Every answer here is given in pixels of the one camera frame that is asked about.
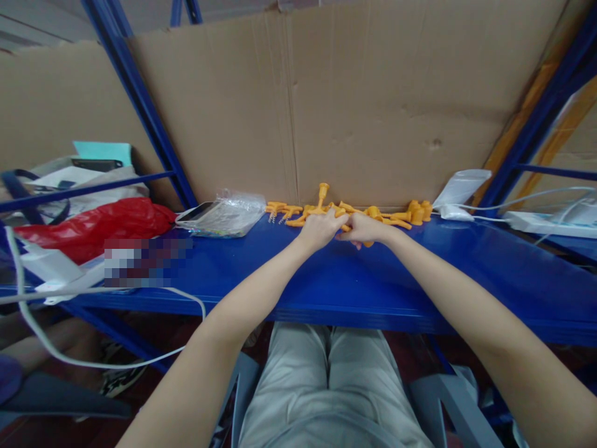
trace person's right hand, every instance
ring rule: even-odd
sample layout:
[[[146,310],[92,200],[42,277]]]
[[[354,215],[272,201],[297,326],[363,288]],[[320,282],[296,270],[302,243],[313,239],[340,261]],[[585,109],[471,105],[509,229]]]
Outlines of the person's right hand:
[[[336,239],[340,241],[352,241],[359,250],[361,249],[362,242],[383,242],[388,234],[395,230],[393,227],[376,221],[361,213],[353,213],[346,224],[353,229],[350,232],[336,235]]]

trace white cable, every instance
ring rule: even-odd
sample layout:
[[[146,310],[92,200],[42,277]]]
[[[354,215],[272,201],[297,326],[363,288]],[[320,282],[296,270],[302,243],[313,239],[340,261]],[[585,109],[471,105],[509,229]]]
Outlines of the white cable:
[[[587,195],[583,195],[581,199],[577,200],[575,203],[570,205],[566,209],[566,211],[562,213],[562,216],[560,216],[560,219],[558,220],[558,222],[553,224],[553,227],[556,228],[556,227],[561,226],[562,223],[564,222],[564,218],[572,211],[573,208],[575,208],[578,204],[580,204],[582,201],[584,201],[586,199],[586,196]],[[535,241],[534,245],[538,246],[539,244],[541,244],[543,241],[545,241],[547,238],[549,238],[552,235],[553,235],[553,232],[546,233],[544,236],[542,236],[537,241]]]
[[[156,361],[163,360],[164,358],[175,355],[176,353],[184,350],[185,346],[182,346],[180,348],[177,348],[176,350],[172,350],[170,353],[166,353],[165,355],[154,358],[152,360],[135,363],[135,364],[125,364],[125,365],[102,364],[102,363],[79,361],[79,360],[76,360],[73,358],[69,358],[68,356],[65,356],[62,353],[60,353],[58,351],[58,349],[56,349],[56,347],[54,347],[52,342],[48,339],[44,330],[39,326],[39,324],[37,323],[37,321],[31,314],[31,311],[29,310],[29,306],[27,306],[26,300],[29,300],[30,298],[32,298],[32,296],[39,296],[40,294],[42,297],[38,297],[38,298],[50,297],[50,296],[55,296],[55,295],[65,295],[66,292],[65,292],[65,290],[62,290],[62,291],[45,292],[45,293],[40,293],[40,294],[25,294],[25,272],[23,270],[23,264],[21,263],[21,254],[19,252],[19,248],[17,247],[17,242],[14,238],[14,232],[12,230],[12,227],[6,226],[5,230],[6,230],[6,239],[8,240],[8,246],[11,250],[12,259],[14,260],[14,267],[15,267],[16,273],[17,273],[17,293],[18,293],[18,295],[11,296],[11,297],[14,298],[16,301],[19,301],[19,309],[21,310],[21,314],[23,315],[25,322],[27,322],[27,324],[29,325],[29,327],[31,328],[33,333],[35,333],[35,335],[39,338],[42,345],[45,347],[46,350],[48,350],[48,352],[53,357],[59,359],[62,362],[65,362],[67,364],[72,364],[72,365],[77,365],[77,366],[82,366],[82,367],[126,370],[126,369],[142,367],[142,366],[152,364]],[[89,294],[89,293],[94,293],[94,292],[95,293],[102,292],[101,290],[113,291],[113,290],[118,290],[118,289],[128,289],[128,288],[102,288],[102,287],[97,288],[96,287],[96,288],[82,289],[80,291],[73,292],[73,294]],[[191,294],[187,294],[186,292],[176,289],[176,288],[162,287],[160,289],[167,289],[168,291],[174,292],[176,294],[179,294],[180,296],[186,297],[187,299],[191,299],[191,300],[194,300],[195,302],[199,303],[199,305],[201,306],[201,315],[203,316],[203,320],[205,320],[205,316],[206,316],[205,305],[200,299],[198,299],[195,296],[192,296]]]
[[[503,219],[499,219],[499,218],[486,218],[486,217],[478,217],[478,216],[474,216],[474,220],[476,221],[477,219],[480,220],[484,220],[484,221],[495,221],[495,222],[507,222],[507,220],[503,220]]]
[[[522,202],[524,200],[527,199],[531,199],[537,196],[543,196],[544,194],[549,194],[549,193],[557,193],[557,192],[563,192],[563,191],[569,191],[569,190],[585,190],[585,191],[589,191],[591,193],[595,193],[597,191],[596,188],[594,187],[565,187],[565,188],[560,188],[560,189],[553,189],[553,190],[545,190],[539,193],[535,193],[532,195],[528,195],[525,197],[521,197],[518,199],[515,199],[513,201],[510,202],[505,202],[501,205],[494,205],[493,207],[472,207],[471,205],[462,205],[462,204],[449,204],[449,205],[456,205],[457,207],[461,207],[461,208],[468,208],[470,210],[495,210],[497,208],[502,208],[502,207],[507,207],[508,205],[512,205],[518,202]]]

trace blue shelf post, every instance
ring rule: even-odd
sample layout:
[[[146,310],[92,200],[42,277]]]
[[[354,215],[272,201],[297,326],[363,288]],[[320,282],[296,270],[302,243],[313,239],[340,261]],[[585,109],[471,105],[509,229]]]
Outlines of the blue shelf post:
[[[123,84],[155,152],[166,171],[171,171],[172,185],[185,208],[198,205],[187,176],[170,142],[151,95],[127,45],[132,29],[118,0],[81,0],[112,65]]]
[[[496,173],[479,204],[480,207],[492,207],[503,203],[523,171],[597,180],[597,173],[530,164],[569,98],[595,76],[597,76],[597,2],[591,7],[558,70]],[[487,215],[496,213],[497,211],[485,212]]]
[[[180,15],[182,14],[182,1],[172,0],[172,12],[170,14],[170,27],[176,28],[180,26]],[[200,25],[203,23],[201,10],[197,0],[184,0],[187,8],[188,21],[193,25]]]

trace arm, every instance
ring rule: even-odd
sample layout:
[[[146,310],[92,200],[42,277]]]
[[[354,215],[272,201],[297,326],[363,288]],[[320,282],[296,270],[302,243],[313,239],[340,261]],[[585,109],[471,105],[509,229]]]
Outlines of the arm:
[[[296,270],[348,216],[313,215],[286,249],[253,272],[191,336],[118,447],[206,447],[245,339],[271,312]]]
[[[530,446],[597,446],[597,398],[508,308],[403,231],[357,214],[349,224],[337,238],[388,246],[477,354]]]

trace plastic bag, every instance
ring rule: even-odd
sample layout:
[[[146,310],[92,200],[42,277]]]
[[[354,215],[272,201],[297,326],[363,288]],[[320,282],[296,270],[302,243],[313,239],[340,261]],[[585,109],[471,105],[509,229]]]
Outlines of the plastic bag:
[[[104,253],[112,239],[153,238],[172,228],[176,213],[149,198],[126,198],[81,213],[55,226],[15,227],[15,232],[45,249],[60,249],[76,264]]]
[[[265,209],[266,199],[262,195],[223,190],[196,220],[179,220],[177,226],[186,228],[193,236],[240,238],[259,221]]]
[[[490,170],[471,169],[455,172],[434,201],[433,208],[437,210],[446,204],[464,204],[490,177]]]

